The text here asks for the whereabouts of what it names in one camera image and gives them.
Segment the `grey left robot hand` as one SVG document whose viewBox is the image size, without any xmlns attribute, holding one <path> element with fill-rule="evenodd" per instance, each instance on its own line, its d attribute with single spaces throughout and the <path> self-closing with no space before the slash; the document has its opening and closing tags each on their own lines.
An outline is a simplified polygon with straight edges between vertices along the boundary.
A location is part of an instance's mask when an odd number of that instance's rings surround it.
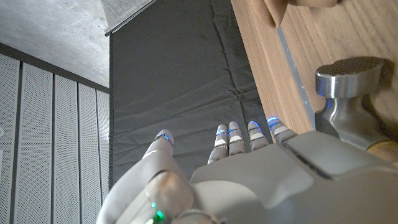
<svg viewBox="0 0 398 224">
<path fill-rule="evenodd" d="M 98 223 L 396 223 L 397 167 L 318 131 L 268 120 L 217 129 L 207 165 L 185 177 L 161 130 L 112 187 Z"/>
</svg>

